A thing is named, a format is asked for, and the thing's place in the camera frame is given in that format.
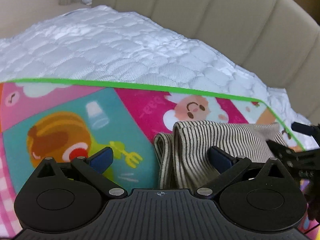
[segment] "pink fabric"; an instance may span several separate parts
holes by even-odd
[[[6,117],[1,120],[2,131],[9,129],[30,116],[71,100],[90,95],[101,89],[104,89],[104,87],[69,86],[66,88],[56,88],[44,96],[31,98],[25,95],[23,87],[16,86],[15,83],[5,83],[2,90],[0,109],[0,115]]]
[[[229,99],[216,98],[221,109],[226,111],[229,117],[229,123],[248,123],[240,111],[235,107],[235,105]]]
[[[309,184],[308,180],[302,180],[300,182],[300,189],[302,192],[305,192],[307,185]],[[298,230],[302,233],[305,233],[306,231],[312,229],[314,226],[316,226],[318,222],[316,220],[310,221],[308,219],[308,213],[306,212],[305,216],[303,217],[300,225],[298,226]],[[317,236],[320,236],[319,227],[311,230],[306,236],[310,238],[311,240],[319,239]]]
[[[164,98],[170,93],[132,89],[115,89],[115,91],[150,142],[157,133],[171,133],[163,122],[165,112],[176,106]],[[152,123],[152,129],[148,126],[149,123]]]
[[[0,237],[14,237],[21,226],[13,209],[14,192],[0,134]]]

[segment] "white cup illustration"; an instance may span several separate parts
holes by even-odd
[[[109,118],[101,109],[97,101],[87,103],[85,108],[87,110],[89,122],[92,129],[98,130],[109,123]]]

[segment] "striped towel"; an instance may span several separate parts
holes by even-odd
[[[176,122],[172,134],[159,133],[154,148],[160,163],[159,187],[190,188],[192,191],[219,175],[209,163],[207,152],[213,145],[233,157],[244,155],[253,162],[274,157],[266,141],[286,145],[279,123],[268,125]]]

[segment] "red nose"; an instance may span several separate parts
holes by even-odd
[[[84,157],[88,157],[88,152],[87,150],[83,149],[83,148],[77,148],[77,149],[74,149],[70,155],[69,155],[69,159],[70,160],[73,160],[74,158],[76,157],[79,157],[79,156],[84,156]]]

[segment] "crosshair marking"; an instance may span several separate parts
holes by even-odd
[[[158,193],[156,193],[158,196],[162,197],[164,196],[166,193],[164,193],[163,191],[159,191]]]

